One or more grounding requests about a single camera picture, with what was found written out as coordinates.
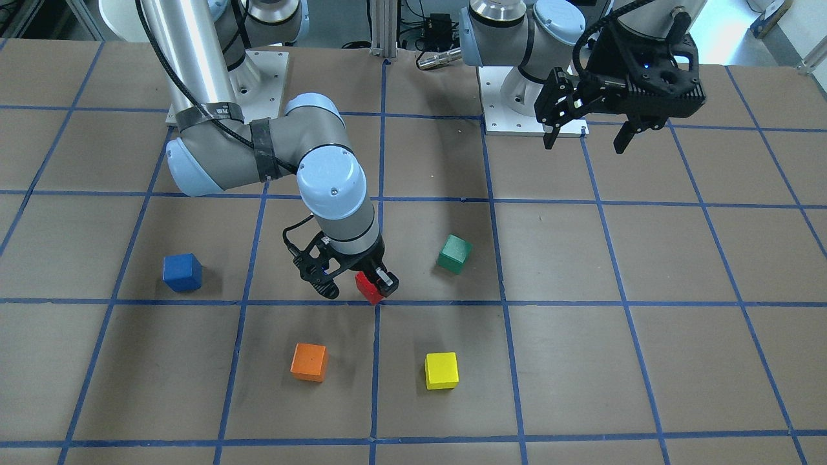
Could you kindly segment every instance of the blue tape line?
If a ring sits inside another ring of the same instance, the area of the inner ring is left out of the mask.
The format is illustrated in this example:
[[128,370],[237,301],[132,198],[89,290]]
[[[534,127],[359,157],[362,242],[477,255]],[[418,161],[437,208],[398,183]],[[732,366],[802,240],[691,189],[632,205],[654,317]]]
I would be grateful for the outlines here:
[[214,439],[132,439],[72,441],[70,448],[202,448],[214,446]]
[[[385,225],[385,128],[387,119],[388,101],[388,65],[390,60],[382,61],[382,84],[381,84],[381,114],[379,129],[379,208],[376,219],[379,221],[379,232],[382,233]],[[379,419],[379,342],[380,342],[380,305],[374,306],[374,328],[373,328],[373,367],[370,372],[370,451],[368,453],[369,465],[376,464],[376,429]]]
[[709,438],[772,438],[789,436],[786,429],[762,429],[749,431],[694,431],[690,433],[665,433],[667,439],[709,439]]
[[520,461],[528,465],[528,448],[525,443],[525,426],[523,425],[523,403],[519,394],[519,379],[517,376],[517,359],[514,356],[514,334],[511,331],[511,313],[508,300],[505,296],[505,278],[503,276],[503,262],[500,255],[500,234],[497,228],[497,212],[494,202],[494,184],[491,180],[491,165],[488,158],[488,146],[485,143],[485,121],[480,120],[480,140],[482,142],[482,160],[485,165],[485,187],[488,189],[488,203],[491,215],[491,231],[494,235],[494,257],[497,264],[497,281],[500,285],[500,304],[503,307],[503,323],[505,326],[505,342],[509,349],[509,369],[511,371],[511,390],[514,395],[514,417],[517,422],[517,437],[519,439]]
[[0,104],[0,110],[47,110],[56,112],[68,112],[71,107],[52,107],[49,105],[8,105]]
[[63,441],[0,441],[0,448],[58,448]]
[[[23,195],[25,190],[17,189],[0,189],[0,195]],[[135,191],[111,191],[111,190],[52,190],[52,189],[36,189],[31,192],[32,195],[77,195],[77,196],[106,196],[106,197],[143,197],[144,192]],[[153,192],[151,197],[166,197],[166,198],[189,198],[187,194],[180,192]],[[259,199],[260,194],[208,194],[199,198],[204,199]],[[286,199],[286,200],[301,200],[300,195],[294,194],[268,194],[267,199]],[[480,197],[385,197],[385,196],[371,196],[372,201],[382,202],[458,202],[461,204],[483,204],[489,202],[488,199]],[[595,200],[588,199],[494,199],[496,204],[573,204],[573,205],[597,205]],[[642,207],[715,207],[721,209],[809,209],[809,210],[825,210],[827,205],[818,204],[727,204],[727,203],[704,203],[698,202],[657,202],[648,200],[601,200],[603,205],[626,205],[626,206],[642,206]]]
[[807,217],[807,212],[801,208],[801,201],[798,199],[795,190],[792,188],[792,184],[790,184],[790,180],[787,179],[784,170],[781,168],[781,163],[778,162],[778,157],[776,156],[775,151],[773,151],[772,147],[770,146],[770,142],[767,140],[767,135],[764,134],[763,129],[758,124],[758,120],[755,118],[753,110],[749,107],[749,104],[747,103],[747,99],[743,96],[741,88],[738,86],[738,83],[735,82],[735,76],[732,75],[732,71],[729,70],[728,66],[725,66],[724,68],[726,69],[726,72],[729,75],[729,80],[731,80],[733,86],[735,86],[735,90],[738,91],[738,96],[741,98],[741,102],[743,102],[744,107],[747,109],[747,112],[749,112],[749,117],[753,119],[753,123],[755,124],[755,127],[758,129],[758,134],[761,135],[761,139],[764,141],[764,146],[767,147],[767,151],[769,152],[770,157],[772,158],[772,162],[775,163],[775,166],[778,169],[778,174],[781,175],[781,178],[784,180],[786,188],[790,191],[792,200],[796,203],[796,205],[799,206],[799,211],[801,212],[801,216],[804,217],[804,222],[807,223],[807,227],[810,229],[810,234],[813,235],[815,243],[818,244],[819,249],[821,249],[821,255],[827,258],[827,249],[825,249],[825,245],[821,241],[819,234],[816,232],[815,228],[813,228],[813,223],[810,222],[810,218]]
[[657,439],[656,433],[613,433],[613,434],[535,434],[527,436],[530,443],[579,443],[602,441],[644,441]]
[[221,412],[221,423],[218,426],[218,444],[215,446],[213,464],[221,463],[222,443],[227,433],[227,421],[230,418],[230,405],[232,403],[232,392],[236,384],[236,373],[238,370],[238,358],[241,356],[241,340],[244,338],[244,323],[246,321],[247,305],[250,299],[250,288],[253,282],[253,271],[256,268],[256,257],[258,256],[259,240],[261,239],[261,226],[264,224],[264,213],[267,207],[267,190],[270,182],[265,182],[259,195],[258,217],[256,218],[256,231],[253,233],[253,243],[250,247],[250,264],[247,266],[247,278],[244,282],[244,292],[241,296],[241,308],[238,312],[238,329],[236,331],[236,344],[232,351],[232,362],[230,364],[230,376],[227,378],[227,391],[224,396],[224,406]]
[[446,116],[434,116],[434,115],[414,115],[414,114],[406,114],[406,113],[386,113],[385,116],[387,117],[406,117],[406,118],[415,118],[415,119],[437,119],[437,120],[445,120],[445,119],[466,119],[471,121],[480,121],[479,115],[446,115]]
[[225,306],[239,305],[240,300],[195,300],[195,299],[117,299],[116,305],[199,305]]
[[370,376],[370,451],[368,463],[376,464],[376,430],[379,426],[379,330],[380,306],[374,307],[373,323],[373,369]]
[[761,127],[764,132],[816,132],[825,133],[827,129],[804,129],[804,128],[786,128],[786,127]]
[[[94,67],[94,63],[97,61],[97,57],[100,55],[100,51],[103,48],[103,44],[98,48],[98,54],[95,55],[96,60],[93,61],[93,65],[89,68],[89,73],[92,72],[92,68]],[[80,388],[80,393],[78,394],[78,401],[74,406],[74,412],[72,413],[72,419],[69,422],[69,427],[66,430],[66,436],[64,439],[63,447],[60,449],[60,456],[58,457],[58,465],[64,465],[66,461],[66,454],[69,452],[69,443],[72,442],[72,438],[74,437],[74,431],[78,426],[78,420],[80,419],[80,412],[84,407],[84,402],[86,401],[86,394],[88,393],[89,386],[92,384],[92,375],[94,374],[95,367],[98,364],[98,357],[100,356],[101,347],[103,346],[103,339],[106,336],[107,328],[109,326],[109,320],[112,318],[112,311],[115,308],[115,301],[117,299],[117,294],[121,290],[121,284],[123,283],[123,277],[127,273],[127,267],[129,266],[129,259],[132,255],[132,250],[135,248],[135,242],[138,238],[138,232],[141,230],[141,225],[143,224],[144,217],[146,215],[146,208],[149,206],[150,196],[149,193],[155,187],[155,182],[158,180],[158,173],[160,172],[161,162],[164,160],[165,155],[165,148],[166,143],[170,141],[172,137],[172,128],[169,128],[166,132],[166,137],[164,139],[164,143],[161,145],[160,153],[158,154],[158,160],[155,162],[155,169],[152,171],[152,178],[150,179],[149,186],[146,188],[146,197],[144,197],[143,204],[141,205],[141,211],[138,213],[138,217],[135,221],[135,227],[132,229],[132,235],[129,238],[129,244],[127,245],[127,251],[123,255],[123,260],[121,261],[121,269],[117,273],[117,279],[115,280],[115,286],[112,289],[112,295],[109,298],[109,305],[106,309],[106,313],[103,316],[103,321],[101,322],[101,328],[98,331],[98,339],[95,341],[95,347],[92,351],[92,356],[89,359],[89,365],[86,369],[86,375],[84,377],[84,383]]]
[[469,119],[469,120],[479,120],[480,117],[478,115],[419,115],[414,113],[387,113],[385,108],[382,108],[379,113],[373,112],[339,112],[342,116],[362,116],[362,117],[406,117],[406,118],[417,118],[417,119]]
[[122,113],[167,113],[169,109],[164,108],[119,108],[119,107],[63,107],[60,105],[12,105],[0,104],[0,110],[46,110],[67,112],[122,112]]
[[755,132],[757,129],[754,127],[746,127],[746,126],[708,126],[705,124],[672,124],[674,127],[680,127],[684,129],[715,129],[719,131],[752,131]]
[[612,237],[609,233],[609,224],[606,221],[606,215],[603,210],[603,202],[600,200],[600,191],[597,188],[597,178],[595,177],[595,170],[591,164],[591,157],[589,157],[589,149],[586,146],[586,139],[580,139],[580,145],[583,149],[583,156],[586,159],[586,167],[589,170],[589,178],[591,180],[591,188],[595,191],[595,200],[597,201],[597,212],[600,214],[600,223],[603,225],[603,234],[606,238],[606,246],[609,248],[609,258],[612,261],[612,269],[614,270],[614,278],[617,281],[620,299],[623,301],[624,313],[626,314],[626,322],[629,325],[629,332],[632,335],[632,342],[634,344],[634,351],[638,356],[638,363],[640,371],[643,375],[643,384],[646,386],[646,395],[649,399],[649,405],[652,408],[652,417],[655,423],[655,431],[657,432],[657,441],[661,446],[661,454],[663,455],[663,462],[666,465],[670,464],[669,452],[667,450],[667,443],[663,437],[663,427],[661,425],[661,417],[657,412],[657,402],[655,401],[655,394],[652,389],[652,382],[649,379],[649,371],[646,367],[646,360],[643,358],[643,350],[640,347],[640,340],[638,339],[638,330],[634,326],[634,319],[632,318],[632,311],[629,308],[629,301],[626,298],[626,289],[623,285],[623,278],[620,276],[620,267],[618,265],[617,256],[614,254],[614,245]]
[[461,204],[481,204],[488,202],[488,199],[477,197],[380,197],[385,202],[459,202]]
[[[4,297],[0,304],[108,304],[109,299],[52,299],[29,297]],[[541,307],[606,307],[621,306],[621,300],[506,300],[508,305]],[[825,308],[827,302],[730,302],[730,301],[680,301],[680,300],[628,300],[630,307],[782,307],[782,308]],[[200,306],[232,306],[240,305],[240,300],[165,300],[165,299],[115,299],[115,305],[200,305]],[[433,307],[433,306],[499,306],[501,300],[383,300],[383,306],[397,307]],[[248,300],[247,306],[280,307],[280,306],[372,306],[364,300]]]
[[97,305],[108,304],[109,299],[37,299],[37,298],[0,298],[0,304],[68,304]]
[[[725,430],[725,431],[679,431],[665,432],[666,439],[712,439],[712,438],[776,438],[786,437],[786,429]],[[827,429],[800,429],[798,436],[827,437]],[[611,442],[645,441],[657,439],[655,433],[612,433],[612,434],[530,434],[524,437],[527,443],[570,443],[570,442]],[[394,445],[394,444],[435,444],[435,443],[518,443],[517,435],[500,436],[447,436],[447,437],[398,437],[398,438],[299,438],[299,439],[225,439],[223,447],[279,447],[279,446],[335,446],[335,445]],[[187,448],[214,447],[221,443],[217,439],[115,439],[75,440],[69,448]],[[58,448],[62,441],[0,441],[0,448]]]
[[[98,46],[98,51],[95,52],[95,56],[92,58],[92,63],[89,65],[89,69],[86,71],[86,76],[84,77],[83,82],[80,84],[80,88],[78,88],[78,92],[74,96],[74,100],[72,101],[72,107],[77,105],[78,100],[80,100],[80,96],[84,93],[84,89],[86,88],[86,84],[89,82],[89,76],[92,75],[92,70],[94,70],[95,65],[98,63],[98,58],[100,58],[101,51],[103,50],[103,43]],[[6,247],[8,246],[9,241],[12,239],[12,234],[17,229],[17,225],[20,222],[20,218],[23,216],[23,211],[26,209],[26,206],[29,204],[29,199],[31,199],[31,193],[35,190],[35,186],[37,182],[41,180],[41,176],[43,176],[43,171],[46,168],[46,165],[49,163],[52,155],[55,153],[55,148],[57,148],[58,142],[60,142],[60,137],[63,136],[66,127],[69,125],[69,119],[72,117],[72,110],[70,109],[66,113],[66,117],[63,119],[63,123],[60,124],[60,129],[55,136],[55,139],[52,142],[52,145],[49,147],[49,151],[46,152],[46,155],[41,163],[40,168],[37,169],[35,173],[35,178],[31,180],[31,184],[29,185],[29,189],[26,190],[26,195],[23,197],[23,201],[20,204],[20,208],[17,210],[17,214],[14,216],[12,220],[12,224],[9,226],[8,231],[6,232],[6,236],[3,238],[2,243],[0,243],[0,258],[2,258],[3,253],[6,251]]]
[[78,112],[169,113],[169,108],[78,107]]
[[675,140],[675,145],[677,146],[678,153],[681,155],[683,165],[686,167],[686,173],[689,175],[689,181],[692,183],[692,189],[695,190],[695,194],[698,197],[698,202],[701,203],[700,208],[704,212],[706,224],[709,226],[710,233],[712,234],[712,239],[715,241],[715,247],[718,249],[718,254],[720,255],[721,261],[724,264],[724,269],[726,270],[727,277],[729,278],[729,283],[732,285],[733,292],[735,293],[735,298],[739,302],[739,307],[741,309],[743,319],[747,324],[749,335],[753,339],[755,348],[758,351],[758,356],[761,359],[761,364],[763,365],[764,371],[767,373],[767,379],[770,381],[772,393],[775,395],[776,400],[778,402],[778,407],[781,409],[782,416],[784,417],[784,422],[786,423],[787,428],[791,432],[792,441],[796,445],[796,451],[798,451],[799,459],[801,460],[802,465],[807,465],[807,460],[804,457],[804,452],[801,449],[801,443],[798,441],[798,438],[796,437],[795,430],[792,426],[792,421],[790,420],[790,415],[786,411],[786,407],[784,406],[784,400],[781,398],[781,392],[778,390],[778,385],[775,382],[775,377],[772,375],[772,371],[770,371],[769,364],[767,363],[767,358],[764,356],[764,351],[761,348],[761,343],[758,341],[758,335],[755,333],[753,322],[749,318],[747,307],[743,304],[743,297],[741,296],[741,291],[738,288],[738,283],[735,281],[735,274],[732,272],[732,268],[729,266],[729,260],[727,260],[726,254],[724,253],[724,247],[721,244],[721,241],[718,237],[718,233],[715,231],[715,225],[712,223],[712,217],[710,216],[710,212],[706,208],[706,206],[703,205],[704,198],[700,194],[700,189],[698,188],[698,184],[695,181],[695,176],[692,174],[692,169],[689,167],[689,161],[686,158],[686,153],[683,151],[683,145],[681,144],[681,140],[678,138],[677,132],[675,131],[675,128],[672,126],[672,124],[670,122],[667,122],[667,125],[669,126],[669,130],[672,132],[672,138]]

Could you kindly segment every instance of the yellow block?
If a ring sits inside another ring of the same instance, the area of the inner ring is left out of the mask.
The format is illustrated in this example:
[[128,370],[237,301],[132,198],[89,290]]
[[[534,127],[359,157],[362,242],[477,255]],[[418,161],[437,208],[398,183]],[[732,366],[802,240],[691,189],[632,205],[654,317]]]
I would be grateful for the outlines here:
[[456,352],[429,353],[425,356],[425,386],[429,390],[453,389],[459,383]]

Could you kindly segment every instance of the blue block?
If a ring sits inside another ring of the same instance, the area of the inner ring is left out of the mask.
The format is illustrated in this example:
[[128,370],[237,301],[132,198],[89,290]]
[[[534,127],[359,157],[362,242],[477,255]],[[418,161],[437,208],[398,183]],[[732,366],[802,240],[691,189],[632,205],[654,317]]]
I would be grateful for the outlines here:
[[164,282],[175,292],[201,287],[201,263],[191,253],[164,257]]

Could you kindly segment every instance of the grid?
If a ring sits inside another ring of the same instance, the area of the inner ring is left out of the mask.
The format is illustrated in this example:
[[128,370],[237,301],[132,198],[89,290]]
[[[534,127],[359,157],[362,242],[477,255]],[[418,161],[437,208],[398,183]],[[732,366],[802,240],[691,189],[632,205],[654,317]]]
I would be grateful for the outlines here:
[[[0,43],[0,51],[6,45],[7,41]],[[406,113],[389,113],[386,111],[387,102],[387,69],[392,64],[389,61],[383,63],[381,68],[381,108],[377,113],[374,112],[342,112],[346,116],[358,117],[377,117],[380,119],[380,151],[379,151],[379,193],[378,196],[373,197],[373,200],[378,204],[378,218],[380,227],[384,226],[385,204],[386,203],[404,203],[404,202],[448,202],[448,203],[478,203],[488,204],[490,211],[490,221],[492,226],[494,254],[497,270],[497,279],[499,281],[498,300],[389,300],[382,302],[373,307],[374,310],[374,342],[373,342],[373,363],[371,371],[371,413],[370,413],[370,436],[367,438],[306,438],[306,439],[229,439],[226,437],[227,422],[232,410],[232,397],[235,385],[235,378],[241,354],[241,345],[243,343],[245,333],[246,314],[249,306],[293,306],[293,305],[352,305],[352,306],[367,306],[364,301],[359,300],[253,300],[250,298],[251,286],[253,282],[254,272],[256,270],[256,258],[258,252],[258,245],[261,239],[262,224],[265,219],[265,210],[267,200],[269,199],[300,199],[297,195],[290,194],[270,194],[270,184],[265,184],[260,194],[216,194],[209,195],[209,198],[218,199],[258,199],[259,208],[256,217],[256,227],[252,239],[252,247],[249,252],[249,264],[246,271],[246,279],[243,288],[243,295],[240,300],[147,300],[147,299],[122,299],[119,298],[119,292],[124,280],[124,275],[127,272],[127,267],[130,263],[131,254],[136,244],[138,234],[143,224],[145,213],[149,202],[157,197],[184,197],[180,193],[172,192],[155,192],[155,184],[161,170],[164,159],[164,152],[161,149],[157,156],[155,169],[151,176],[151,181],[147,186],[146,191],[78,191],[78,190],[40,190],[36,186],[43,175],[45,168],[55,149],[58,146],[61,137],[69,124],[69,120],[73,114],[80,112],[139,112],[139,113],[165,113],[163,108],[100,108],[100,107],[79,107],[79,101],[84,93],[84,89],[92,75],[98,58],[100,57],[104,48],[104,44],[98,46],[97,51],[92,59],[91,65],[88,67],[83,82],[81,83],[74,100],[71,105],[67,107],[51,107],[51,106],[28,106],[28,105],[0,105],[0,109],[28,109],[28,110],[62,110],[66,111],[66,116],[60,125],[60,129],[55,136],[48,152],[45,154],[43,162],[36,172],[34,179],[29,185],[28,189],[4,189],[0,190],[0,195],[23,195],[23,200],[20,208],[17,211],[8,231],[5,233],[2,244],[0,244],[0,264],[2,264],[2,254],[6,251],[9,242],[15,234],[17,225],[21,221],[22,216],[26,212],[26,206],[32,197],[40,195],[50,196],[110,196],[110,197],[137,197],[142,198],[141,210],[137,216],[134,228],[132,229],[131,238],[128,243],[126,252],[120,265],[120,270],[117,274],[115,286],[108,299],[70,299],[56,296],[55,298],[14,298],[2,297],[0,295],[0,304],[38,304],[38,303],[58,303],[58,304],[105,304],[107,306],[106,313],[103,317],[103,323],[92,356],[88,363],[88,368],[84,377],[84,382],[80,390],[80,395],[74,408],[71,421],[69,422],[68,430],[63,441],[0,441],[0,449],[2,448],[59,448],[60,456],[58,464],[65,462],[67,454],[72,448],[110,448],[110,447],[195,447],[195,448],[214,448],[213,463],[220,463],[222,461],[222,453],[226,448],[237,448],[245,446],[323,446],[323,445],[361,445],[368,446],[370,465],[376,463],[376,449],[379,445],[391,444],[405,444],[405,443],[516,443],[519,445],[521,463],[528,464],[528,446],[529,443],[558,443],[558,442],[603,442],[603,441],[635,441],[635,440],[657,440],[659,445],[662,460],[664,463],[670,463],[670,456],[667,446],[668,439],[708,439],[708,438],[753,438],[753,437],[789,437],[795,445],[795,449],[801,463],[807,463],[805,452],[801,447],[800,438],[804,437],[825,437],[827,436],[827,429],[796,429],[792,423],[791,417],[787,411],[784,400],[782,399],[781,391],[776,383],[775,376],[770,370],[770,365],[767,357],[759,341],[758,333],[753,326],[748,309],[751,307],[811,307],[817,309],[827,308],[827,302],[824,301],[749,301],[742,298],[738,283],[735,279],[735,274],[729,264],[728,257],[724,251],[724,246],[719,239],[719,234],[716,231],[713,223],[713,218],[710,215],[710,209],[783,209],[783,210],[797,210],[803,219],[812,235],[812,239],[817,244],[822,255],[827,259],[827,251],[825,250],[824,242],[819,236],[814,224],[808,216],[809,212],[827,209],[827,204],[803,204],[793,189],[792,183],[788,179],[782,165],[777,159],[769,140],[766,137],[767,132],[810,132],[810,133],[827,133],[827,129],[808,129],[808,128],[781,128],[781,127],[762,127],[759,125],[753,110],[750,108],[747,99],[744,97],[739,83],[734,77],[729,68],[726,69],[727,75],[731,80],[732,85],[736,88],[739,97],[751,117],[754,127],[720,127],[720,126],[703,126],[691,124],[676,124],[669,122],[668,128],[676,144],[676,148],[681,155],[681,161],[686,168],[686,173],[689,176],[692,188],[696,194],[696,202],[657,202],[657,201],[621,201],[621,200],[603,200],[600,196],[600,189],[598,180],[595,176],[595,170],[590,158],[589,148],[586,145],[586,139],[581,138],[581,149],[583,157],[588,169],[588,175],[591,183],[591,188],[594,193],[594,200],[590,199],[508,199],[496,198],[494,188],[492,185],[492,175],[488,146],[485,138],[485,123],[482,116],[478,115],[456,115],[456,116],[433,116],[423,114],[406,114]],[[428,120],[447,120],[458,119],[467,120],[479,123],[480,141],[482,146],[482,157],[485,167],[485,185],[487,189],[487,198],[465,198],[465,197],[399,197],[385,195],[385,132],[386,122],[388,118],[414,118],[414,119],[428,119]],[[590,122],[595,125],[618,125],[617,122]],[[774,165],[776,166],[779,175],[783,179],[786,188],[789,190],[793,198],[792,204],[726,204],[726,203],[707,203],[701,194],[696,178],[690,168],[690,163],[684,152],[681,140],[678,136],[676,128],[693,128],[693,129],[710,129],[718,131],[737,131],[737,132],[756,132],[762,138],[763,144],[766,146]],[[173,132],[169,130],[165,139],[163,140],[163,147],[165,143],[172,137]],[[609,258],[612,266],[612,272],[616,281],[619,292],[619,300],[510,300],[506,295],[506,286],[504,279],[503,260],[500,251],[500,229],[497,222],[497,205],[498,204],[574,204],[574,205],[594,205],[600,215],[600,224],[603,228],[605,236],[605,243],[608,248]],[[609,222],[605,213],[605,206],[659,206],[659,207],[686,207],[700,209],[710,230],[710,234],[715,242],[715,247],[719,254],[720,260],[723,262],[726,276],[735,295],[735,300],[723,301],[656,301],[656,300],[631,300],[627,298],[626,290],[624,288],[624,279],[619,266],[619,261],[615,255],[615,245],[613,236],[610,234]],[[237,335],[232,353],[232,363],[229,370],[229,378],[227,379],[226,395],[222,405],[222,414],[218,436],[216,438],[208,439],[186,439],[186,440],[161,440],[161,439],[132,439],[132,440],[79,440],[74,438],[74,432],[77,427],[81,411],[84,407],[84,401],[92,381],[93,374],[98,361],[98,355],[102,350],[103,341],[107,334],[110,318],[112,312],[117,305],[207,305],[207,306],[221,306],[221,305],[239,305],[240,313],[237,326]],[[497,435],[497,436],[448,436],[448,437],[383,437],[377,434],[378,423],[378,404],[380,391],[380,348],[381,348],[381,334],[380,334],[380,318],[382,309],[393,306],[499,306],[502,308],[504,320],[504,333],[506,344],[508,348],[508,361],[510,369],[510,379],[512,387],[512,395],[514,398],[514,417],[516,419],[517,434],[514,435]],[[513,306],[525,305],[540,305],[545,307],[610,307],[619,306],[623,308],[626,322],[629,326],[629,335],[633,341],[634,351],[637,355],[638,364],[640,368],[640,375],[643,378],[643,384],[646,389],[648,403],[651,408],[652,418],[655,425],[654,433],[628,433],[628,434],[526,434],[523,425],[523,410],[520,397],[520,383],[517,370],[517,360],[514,349],[514,335],[512,332],[512,320],[510,309]],[[635,319],[633,317],[633,307],[734,307],[741,310],[744,323],[746,324],[749,335],[753,341],[755,350],[758,353],[762,368],[765,371],[766,377],[772,387],[772,393],[777,401],[786,429],[758,429],[758,430],[720,430],[720,431],[668,431],[662,427],[660,414],[658,413],[658,406],[656,396],[653,391],[653,384],[650,380],[649,370],[646,360],[643,355],[641,343],[638,338],[638,330],[636,329]]]

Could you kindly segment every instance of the orange block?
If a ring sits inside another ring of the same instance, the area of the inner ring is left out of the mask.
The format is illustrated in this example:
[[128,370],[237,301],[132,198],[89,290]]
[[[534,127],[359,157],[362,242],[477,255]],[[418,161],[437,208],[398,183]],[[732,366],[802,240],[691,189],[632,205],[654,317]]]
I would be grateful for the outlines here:
[[324,381],[327,370],[327,348],[316,344],[296,344],[290,372],[293,377],[305,381]]

